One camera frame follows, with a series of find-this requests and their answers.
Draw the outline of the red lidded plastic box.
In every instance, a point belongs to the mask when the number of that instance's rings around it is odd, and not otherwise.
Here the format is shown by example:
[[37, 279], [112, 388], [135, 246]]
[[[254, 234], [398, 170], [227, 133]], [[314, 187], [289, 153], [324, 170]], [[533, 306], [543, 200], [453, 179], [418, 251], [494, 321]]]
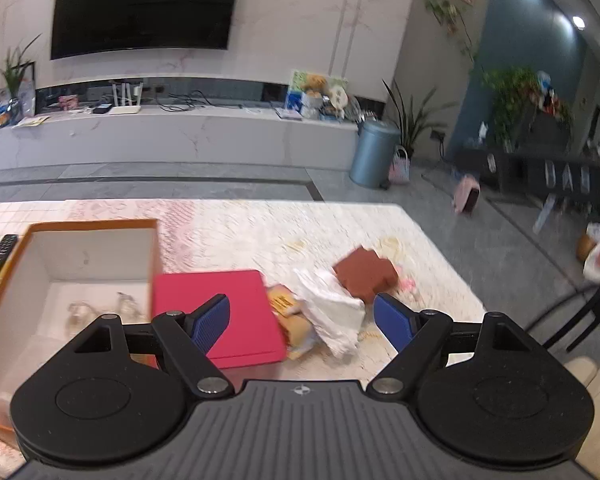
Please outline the red lidded plastic box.
[[220, 370], [286, 358], [285, 341], [259, 271], [161, 274], [152, 291], [155, 315], [175, 310], [189, 314], [212, 304], [186, 332]]

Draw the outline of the green bushy potted plant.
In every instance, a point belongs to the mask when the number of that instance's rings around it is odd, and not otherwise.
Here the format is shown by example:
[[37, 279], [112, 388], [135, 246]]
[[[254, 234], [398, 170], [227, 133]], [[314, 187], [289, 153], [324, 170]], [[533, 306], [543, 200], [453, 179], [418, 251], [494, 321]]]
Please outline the green bushy potted plant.
[[538, 75], [528, 66], [509, 66], [484, 72], [482, 83], [491, 92], [492, 143], [510, 152], [515, 145], [514, 130], [524, 109], [540, 95]]

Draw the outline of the orange cardboard box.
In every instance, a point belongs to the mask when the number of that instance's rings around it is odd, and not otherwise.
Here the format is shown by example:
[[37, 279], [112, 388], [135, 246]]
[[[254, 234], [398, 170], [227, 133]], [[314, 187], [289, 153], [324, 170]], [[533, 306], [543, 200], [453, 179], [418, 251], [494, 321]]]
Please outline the orange cardboard box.
[[148, 322], [152, 281], [161, 269], [155, 219], [43, 222], [26, 229], [0, 279], [0, 431], [12, 430], [9, 403], [18, 387], [70, 340], [68, 305], [110, 306], [125, 292]]

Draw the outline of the brown cat-shaped sponge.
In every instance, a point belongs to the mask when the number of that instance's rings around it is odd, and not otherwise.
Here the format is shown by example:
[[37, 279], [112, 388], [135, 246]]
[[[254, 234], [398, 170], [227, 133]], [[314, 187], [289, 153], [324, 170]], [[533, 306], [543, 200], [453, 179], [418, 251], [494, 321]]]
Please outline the brown cat-shaped sponge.
[[364, 304], [372, 304], [382, 292], [396, 288], [399, 275], [392, 262], [362, 246], [332, 266], [339, 284]]

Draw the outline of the yellow snack packet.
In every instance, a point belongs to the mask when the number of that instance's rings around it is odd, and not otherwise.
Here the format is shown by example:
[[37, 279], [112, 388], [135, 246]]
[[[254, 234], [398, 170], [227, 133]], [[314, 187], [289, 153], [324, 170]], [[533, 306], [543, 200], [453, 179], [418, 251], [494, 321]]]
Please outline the yellow snack packet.
[[282, 331], [287, 358], [301, 359], [318, 344], [315, 328], [302, 312], [304, 301], [282, 284], [269, 287], [266, 296]]

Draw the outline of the white paper towel sheet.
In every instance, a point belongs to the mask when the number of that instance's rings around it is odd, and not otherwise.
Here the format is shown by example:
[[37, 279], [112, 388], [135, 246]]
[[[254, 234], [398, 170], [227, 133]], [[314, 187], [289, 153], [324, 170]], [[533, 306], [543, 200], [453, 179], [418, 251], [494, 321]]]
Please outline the white paper towel sheet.
[[317, 336], [336, 359], [344, 359], [358, 346], [365, 318], [365, 304], [352, 297], [331, 270], [294, 269], [301, 311]]

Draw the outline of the pastel woven basket bag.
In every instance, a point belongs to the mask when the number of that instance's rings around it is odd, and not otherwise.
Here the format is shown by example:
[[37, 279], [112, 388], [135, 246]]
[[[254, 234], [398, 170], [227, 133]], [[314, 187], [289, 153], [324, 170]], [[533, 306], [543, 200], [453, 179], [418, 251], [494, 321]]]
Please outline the pastel woven basket bag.
[[411, 180], [411, 162], [404, 147], [398, 145], [394, 152], [393, 160], [389, 168], [389, 182], [392, 185], [409, 184]]

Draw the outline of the hanging ivy vine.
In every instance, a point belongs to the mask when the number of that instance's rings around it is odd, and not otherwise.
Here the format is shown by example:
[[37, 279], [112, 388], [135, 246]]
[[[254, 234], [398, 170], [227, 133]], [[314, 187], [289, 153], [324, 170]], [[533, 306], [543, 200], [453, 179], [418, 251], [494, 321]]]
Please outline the hanging ivy vine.
[[467, 58], [471, 66], [477, 61], [477, 47], [464, 18], [463, 9], [451, 0], [424, 0], [425, 10], [430, 13]]

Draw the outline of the white flower bouquet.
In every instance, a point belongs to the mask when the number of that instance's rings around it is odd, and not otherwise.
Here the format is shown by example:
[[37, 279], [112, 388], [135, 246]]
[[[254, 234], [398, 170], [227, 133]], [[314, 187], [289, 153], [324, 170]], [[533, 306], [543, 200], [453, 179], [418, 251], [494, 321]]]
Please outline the white flower bouquet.
[[145, 323], [147, 315], [134, 296], [117, 292], [116, 300], [110, 306], [94, 306], [87, 301], [73, 301], [68, 305], [65, 322], [65, 336], [69, 339], [91, 324], [95, 318], [114, 314], [123, 323]]

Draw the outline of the blue metal trash bin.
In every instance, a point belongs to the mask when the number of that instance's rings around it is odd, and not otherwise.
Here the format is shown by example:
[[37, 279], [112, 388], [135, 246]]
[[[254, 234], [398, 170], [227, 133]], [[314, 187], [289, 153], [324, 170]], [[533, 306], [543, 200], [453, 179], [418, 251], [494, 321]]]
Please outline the blue metal trash bin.
[[376, 119], [360, 122], [350, 179], [364, 188], [385, 188], [400, 139], [400, 130], [392, 122]]

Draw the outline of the green plant in vase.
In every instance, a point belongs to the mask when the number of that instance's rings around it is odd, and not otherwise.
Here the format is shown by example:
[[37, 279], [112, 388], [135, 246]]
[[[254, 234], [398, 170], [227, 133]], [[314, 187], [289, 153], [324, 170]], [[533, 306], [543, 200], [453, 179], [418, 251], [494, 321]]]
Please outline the green plant in vase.
[[23, 118], [22, 104], [18, 93], [27, 68], [32, 63], [26, 58], [26, 54], [38, 38], [40, 35], [35, 36], [24, 47], [17, 46], [15, 49], [8, 49], [4, 62], [0, 65], [0, 75], [3, 77], [9, 93], [6, 113], [9, 114], [11, 125], [15, 125]]

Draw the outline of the teddy bear on stand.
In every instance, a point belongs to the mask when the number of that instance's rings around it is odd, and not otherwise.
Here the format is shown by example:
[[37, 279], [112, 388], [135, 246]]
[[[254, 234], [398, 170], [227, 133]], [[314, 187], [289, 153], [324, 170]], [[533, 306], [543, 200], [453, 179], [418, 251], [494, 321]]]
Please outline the teddy bear on stand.
[[323, 106], [323, 96], [327, 87], [327, 79], [319, 74], [307, 74], [306, 81], [302, 84], [302, 109], [303, 118], [317, 120]]

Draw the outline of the wall mounted black television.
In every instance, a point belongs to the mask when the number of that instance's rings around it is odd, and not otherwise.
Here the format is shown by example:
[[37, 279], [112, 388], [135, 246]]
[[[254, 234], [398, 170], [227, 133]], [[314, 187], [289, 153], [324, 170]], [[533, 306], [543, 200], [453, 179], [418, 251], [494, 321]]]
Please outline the wall mounted black television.
[[55, 0], [50, 57], [225, 50], [234, 7], [235, 0]]

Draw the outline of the pink white crochet item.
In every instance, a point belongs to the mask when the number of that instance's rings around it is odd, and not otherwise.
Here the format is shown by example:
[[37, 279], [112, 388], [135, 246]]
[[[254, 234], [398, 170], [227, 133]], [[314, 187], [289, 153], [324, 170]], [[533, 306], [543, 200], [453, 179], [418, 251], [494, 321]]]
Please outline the pink white crochet item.
[[396, 296], [404, 303], [412, 306], [422, 303], [422, 294], [414, 278], [408, 275], [400, 275], [396, 285]]

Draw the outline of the potted snake plant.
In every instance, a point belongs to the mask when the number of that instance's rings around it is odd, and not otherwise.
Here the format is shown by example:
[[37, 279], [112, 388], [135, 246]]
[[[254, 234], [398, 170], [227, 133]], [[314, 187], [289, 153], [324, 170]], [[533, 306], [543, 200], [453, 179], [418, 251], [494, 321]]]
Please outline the potted snake plant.
[[448, 101], [441, 104], [432, 104], [431, 101], [437, 94], [436, 87], [431, 88], [422, 100], [417, 103], [414, 96], [407, 100], [394, 80], [388, 84], [383, 81], [382, 85], [387, 91], [389, 103], [394, 109], [393, 123], [400, 131], [400, 148], [404, 149], [406, 158], [411, 160], [417, 140], [427, 131], [434, 129], [445, 129], [448, 124], [437, 116], [445, 110], [457, 107], [457, 102]]

